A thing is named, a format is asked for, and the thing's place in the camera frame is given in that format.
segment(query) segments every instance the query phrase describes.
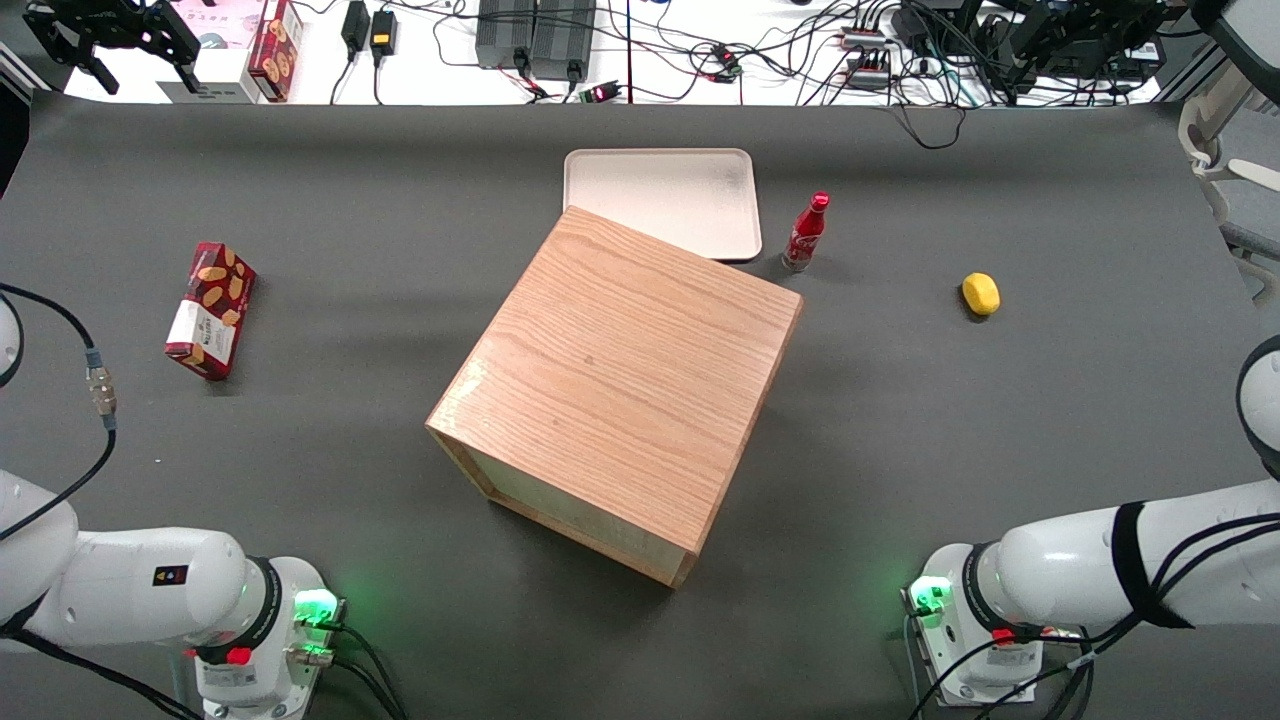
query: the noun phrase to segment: small box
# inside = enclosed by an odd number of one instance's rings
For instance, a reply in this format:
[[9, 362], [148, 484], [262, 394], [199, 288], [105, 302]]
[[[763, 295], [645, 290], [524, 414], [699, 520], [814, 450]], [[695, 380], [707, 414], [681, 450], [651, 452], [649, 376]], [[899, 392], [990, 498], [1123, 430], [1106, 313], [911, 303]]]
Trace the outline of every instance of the small box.
[[489, 500], [680, 587], [801, 306], [570, 208], [426, 427]]
[[262, 8], [262, 23], [248, 59], [248, 76], [269, 102], [289, 99], [301, 44], [302, 22], [293, 4], [289, 0], [269, 0]]
[[177, 79], [156, 81], [174, 104], [253, 105], [262, 99], [248, 74], [248, 50], [201, 50], [196, 58], [200, 92], [191, 92]]
[[220, 242], [201, 242], [164, 354], [205, 379], [232, 372], [257, 273]]

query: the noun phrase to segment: white tray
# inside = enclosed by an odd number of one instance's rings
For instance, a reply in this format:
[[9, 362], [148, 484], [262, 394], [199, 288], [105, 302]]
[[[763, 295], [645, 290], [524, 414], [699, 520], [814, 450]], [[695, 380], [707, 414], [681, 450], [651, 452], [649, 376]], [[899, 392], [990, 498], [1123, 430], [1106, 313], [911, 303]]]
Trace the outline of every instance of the white tray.
[[570, 205], [713, 260], [760, 254], [755, 173], [742, 150], [575, 150], [564, 158]]

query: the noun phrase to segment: red snack box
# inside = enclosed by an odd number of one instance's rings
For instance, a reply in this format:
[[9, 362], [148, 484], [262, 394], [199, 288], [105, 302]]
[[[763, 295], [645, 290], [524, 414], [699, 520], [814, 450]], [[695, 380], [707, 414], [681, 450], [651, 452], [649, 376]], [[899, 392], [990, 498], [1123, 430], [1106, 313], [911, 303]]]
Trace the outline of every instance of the red snack box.
[[197, 245], [187, 295], [178, 304], [164, 354], [205, 379], [225, 379], [255, 279], [257, 273], [230, 247], [221, 242]]
[[302, 44], [302, 22], [289, 0], [269, 0], [262, 8], [262, 22], [248, 56], [248, 77], [269, 102], [289, 99], [293, 73], [298, 65]]

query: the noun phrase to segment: wooden box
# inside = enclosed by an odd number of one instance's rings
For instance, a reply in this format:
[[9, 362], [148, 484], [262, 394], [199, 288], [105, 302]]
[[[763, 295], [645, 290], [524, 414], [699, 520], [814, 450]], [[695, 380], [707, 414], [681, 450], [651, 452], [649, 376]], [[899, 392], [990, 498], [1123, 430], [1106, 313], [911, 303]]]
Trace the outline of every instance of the wooden box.
[[680, 587], [803, 302], [570, 208], [426, 427], [489, 500]]

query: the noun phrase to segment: power supply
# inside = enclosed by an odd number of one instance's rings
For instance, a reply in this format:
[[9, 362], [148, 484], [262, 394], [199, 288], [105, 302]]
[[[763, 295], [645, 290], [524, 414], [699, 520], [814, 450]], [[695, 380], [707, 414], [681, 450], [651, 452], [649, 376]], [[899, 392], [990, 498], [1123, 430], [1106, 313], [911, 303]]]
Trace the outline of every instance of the power supply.
[[538, 79], [584, 82], [591, 64], [596, 0], [541, 0], [530, 53]]
[[483, 68], [512, 68], [525, 74], [534, 46], [536, 0], [480, 0], [476, 61]]

